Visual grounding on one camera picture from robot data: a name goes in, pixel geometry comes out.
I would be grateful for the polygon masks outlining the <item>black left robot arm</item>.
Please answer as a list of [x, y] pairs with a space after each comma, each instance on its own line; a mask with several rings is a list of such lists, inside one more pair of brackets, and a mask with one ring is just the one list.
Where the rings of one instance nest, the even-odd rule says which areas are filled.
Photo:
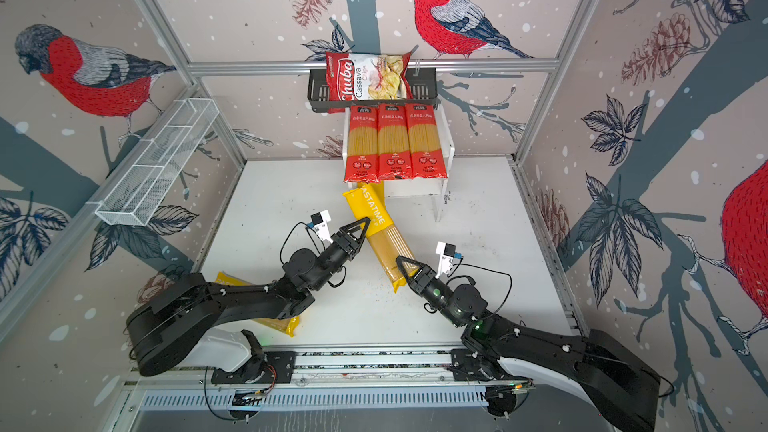
[[300, 315], [314, 302], [313, 293], [360, 252], [370, 224], [362, 218], [340, 227], [320, 254], [297, 250], [283, 264], [283, 276], [266, 285], [223, 285], [206, 281], [200, 273], [179, 279], [126, 320], [130, 356], [139, 373], [151, 377], [176, 367], [216, 326]]

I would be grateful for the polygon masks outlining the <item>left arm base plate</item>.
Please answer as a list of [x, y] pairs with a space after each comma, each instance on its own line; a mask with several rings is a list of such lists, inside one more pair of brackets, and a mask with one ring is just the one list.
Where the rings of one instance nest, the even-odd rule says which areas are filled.
[[265, 351], [249, 330], [235, 334], [245, 340], [247, 359], [232, 371], [216, 368], [211, 382], [215, 385], [288, 384], [291, 382], [297, 359], [294, 351]]

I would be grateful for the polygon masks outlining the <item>yellow spaghetti bag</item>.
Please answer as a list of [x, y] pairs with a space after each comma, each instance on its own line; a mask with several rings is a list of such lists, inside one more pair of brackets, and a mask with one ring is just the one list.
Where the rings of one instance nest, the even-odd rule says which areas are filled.
[[[237, 277], [226, 274], [225, 272], [219, 272], [217, 274], [215, 282], [218, 284], [228, 285], [228, 286], [251, 286], [250, 282], [241, 280]], [[261, 318], [261, 319], [254, 319], [254, 322], [257, 322], [263, 326], [266, 326], [268, 328], [281, 332], [289, 337], [294, 337], [296, 329], [301, 323], [301, 317], [296, 316], [290, 319]]]
[[400, 276], [401, 270], [396, 265], [396, 258], [403, 255], [415, 259], [405, 238], [369, 184], [350, 189], [344, 192], [343, 196], [356, 219], [363, 217], [371, 219], [366, 239], [390, 280], [394, 291], [397, 292], [397, 278]]
[[376, 193], [382, 205], [386, 205], [385, 185], [383, 182], [369, 184], [369, 187]]

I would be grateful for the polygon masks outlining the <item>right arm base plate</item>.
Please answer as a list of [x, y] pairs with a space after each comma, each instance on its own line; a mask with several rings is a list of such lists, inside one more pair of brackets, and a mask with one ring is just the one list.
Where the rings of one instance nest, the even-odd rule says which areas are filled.
[[532, 384], [530, 378], [511, 375], [497, 361], [485, 358], [468, 349], [452, 349], [450, 351], [450, 364], [446, 369], [452, 373], [455, 381], [502, 381]]

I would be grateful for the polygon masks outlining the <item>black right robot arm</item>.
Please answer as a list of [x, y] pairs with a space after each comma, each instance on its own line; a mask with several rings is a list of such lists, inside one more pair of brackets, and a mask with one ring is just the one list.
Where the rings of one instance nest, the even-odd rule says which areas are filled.
[[466, 381], [522, 380], [580, 398], [619, 431], [652, 431], [661, 377], [613, 337], [558, 335], [493, 313], [472, 281], [450, 287], [427, 264], [396, 260], [409, 288], [462, 329], [450, 371]]

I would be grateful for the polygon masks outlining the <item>aluminium mounting rail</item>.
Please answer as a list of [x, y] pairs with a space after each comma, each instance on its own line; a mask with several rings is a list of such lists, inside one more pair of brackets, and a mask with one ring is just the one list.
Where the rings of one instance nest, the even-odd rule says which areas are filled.
[[[490, 353], [477, 354], [497, 361], [509, 374], [530, 378], [541, 383], [552, 379], [554, 381], [570, 380], [575, 382], [579, 371], [584, 372], [588, 365], [610, 365], [613, 359], [605, 354], [595, 354], [590, 351], [578, 351], [569, 345], [557, 346], [552, 354], [535, 350], [528, 358], [520, 356], [500, 356], [494, 358]], [[352, 373], [383, 373], [395, 374], [414, 372], [426, 369], [435, 374], [439, 369], [446, 369], [450, 364], [450, 351], [336, 351], [336, 352], [302, 352], [297, 353], [294, 375], [309, 373], [327, 373], [349, 375]], [[187, 355], [158, 356], [153, 360], [138, 359], [134, 353], [132, 359], [137, 361], [139, 373], [145, 377], [156, 376], [175, 368], [216, 368], [232, 371], [248, 357], [245, 346], [225, 347], [213, 343], [205, 343], [193, 348]]]

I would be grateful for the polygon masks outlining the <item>red cassava chips bag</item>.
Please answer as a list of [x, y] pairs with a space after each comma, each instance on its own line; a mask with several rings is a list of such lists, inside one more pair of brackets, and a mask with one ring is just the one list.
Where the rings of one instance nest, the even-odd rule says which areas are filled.
[[326, 83], [332, 102], [411, 99], [405, 73], [411, 53], [374, 55], [326, 52]]

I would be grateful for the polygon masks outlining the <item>red spaghetti bag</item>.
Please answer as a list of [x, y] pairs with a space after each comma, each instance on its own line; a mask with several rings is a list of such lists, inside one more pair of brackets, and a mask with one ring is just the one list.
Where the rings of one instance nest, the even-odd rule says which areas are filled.
[[434, 108], [426, 104], [405, 106], [408, 139], [414, 178], [448, 177]]
[[353, 106], [349, 118], [344, 180], [378, 183], [378, 109]]
[[380, 180], [413, 178], [406, 115], [402, 106], [379, 106], [378, 177]]

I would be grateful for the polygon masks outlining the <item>black wall basket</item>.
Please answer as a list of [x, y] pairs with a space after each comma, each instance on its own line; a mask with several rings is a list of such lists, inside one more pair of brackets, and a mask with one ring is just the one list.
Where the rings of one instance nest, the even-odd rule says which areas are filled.
[[310, 72], [307, 101], [315, 113], [343, 112], [352, 106], [380, 104], [437, 104], [437, 75], [434, 69], [407, 69], [403, 77], [368, 79], [354, 72], [331, 77], [325, 71]]

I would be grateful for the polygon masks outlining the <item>white two-tier shelf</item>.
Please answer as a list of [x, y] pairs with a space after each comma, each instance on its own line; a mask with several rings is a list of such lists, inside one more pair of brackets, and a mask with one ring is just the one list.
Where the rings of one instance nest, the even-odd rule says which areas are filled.
[[[451, 172], [454, 161], [456, 147], [449, 128], [449, 121], [446, 118], [444, 107], [438, 104], [434, 107], [437, 129], [440, 138], [443, 159], [447, 173]], [[449, 179], [424, 179], [415, 178], [410, 180], [386, 180], [382, 181], [385, 185], [386, 202], [388, 199], [431, 199], [433, 216], [436, 222], [442, 218], [446, 204]]]

